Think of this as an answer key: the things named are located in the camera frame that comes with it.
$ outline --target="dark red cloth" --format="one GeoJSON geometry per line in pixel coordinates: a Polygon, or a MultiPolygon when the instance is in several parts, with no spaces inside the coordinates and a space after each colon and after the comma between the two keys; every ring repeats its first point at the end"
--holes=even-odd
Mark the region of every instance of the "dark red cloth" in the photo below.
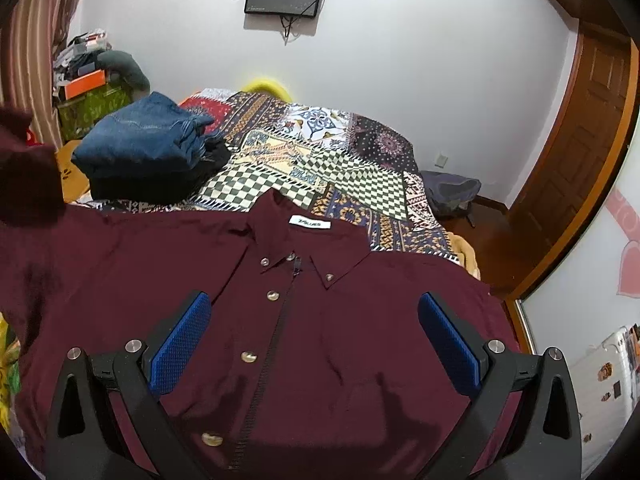
{"type": "Polygon", "coordinates": [[[54,147],[28,146],[30,123],[30,114],[0,107],[0,221],[37,224],[64,207],[54,147]]]}
{"type": "MultiPolygon", "coordinates": [[[[516,348],[507,319],[487,285],[447,260],[370,252],[361,227],[293,226],[293,214],[313,218],[270,190],[247,214],[66,206],[47,225],[0,224],[0,305],[23,342],[16,407],[35,465],[66,352],[144,338],[196,288],[212,299],[211,321],[162,404],[212,476],[413,478],[468,403],[420,328],[418,298],[439,293],[485,338],[516,348]],[[295,278],[293,252],[302,262],[295,278]],[[243,352],[257,359],[245,362],[243,352]],[[251,431],[239,453],[242,428],[251,431]],[[203,433],[222,445],[206,446],[203,433]]],[[[514,402],[481,465],[500,446],[514,402]]],[[[125,434],[131,440],[130,427],[125,434]]]]}

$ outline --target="shirt collar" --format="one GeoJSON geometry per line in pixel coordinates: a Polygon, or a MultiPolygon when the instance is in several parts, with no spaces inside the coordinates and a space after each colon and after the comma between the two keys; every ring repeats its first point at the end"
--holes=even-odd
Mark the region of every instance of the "shirt collar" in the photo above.
{"type": "Polygon", "coordinates": [[[256,244],[269,261],[261,272],[270,269],[296,250],[290,230],[304,228],[289,224],[293,215],[331,223],[330,229],[318,230],[318,243],[312,244],[309,251],[326,288],[338,282],[370,253],[367,230],[364,227],[312,215],[272,188],[256,200],[248,214],[249,228],[254,233],[256,244]]]}

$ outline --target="wall outlet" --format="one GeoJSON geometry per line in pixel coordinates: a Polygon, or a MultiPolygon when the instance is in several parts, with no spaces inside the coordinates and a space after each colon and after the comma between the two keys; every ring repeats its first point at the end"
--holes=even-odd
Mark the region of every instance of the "wall outlet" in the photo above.
{"type": "Polygon", "coordinates": [[[442,153],[439,153],[438,156],[436,157],[436,167],[437,168],[444,168],[447,165],[447,161],[449,160],[448,156],[444,156],[442,153]]]}

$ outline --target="pink heart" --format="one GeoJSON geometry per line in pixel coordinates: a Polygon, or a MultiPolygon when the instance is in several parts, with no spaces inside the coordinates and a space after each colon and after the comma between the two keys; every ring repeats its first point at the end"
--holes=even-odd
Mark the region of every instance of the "pink heart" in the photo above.
{"type": "Polygon", "coordinates": [[[640,243],[629,242],[622,251],[618,294],[630,298],[640,298],[640,243]]]}

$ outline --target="bed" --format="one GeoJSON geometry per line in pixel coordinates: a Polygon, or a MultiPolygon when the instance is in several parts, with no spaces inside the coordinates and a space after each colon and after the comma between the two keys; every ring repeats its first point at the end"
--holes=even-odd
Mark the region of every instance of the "bed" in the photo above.
{"type": "MultiPolygon", "coordinates": [[[[224,89],[205,89],[181,106],[214,119],[207,134],[225,137],[232,152],[222,171],[172,205],[94,200],[90,191],[73,203],[135,214],[245,212],[273,187],[314,215],[366,228],[373,251],[432,254],[479,279],[473,249],[435,219],[412,145],[391,128],[353,113],[224,89]]],[[[5,365],[15,367],[15,344],[12,351],[5,365]]],[[[14,413],[9,420],[22,447],[14,413]]]]}

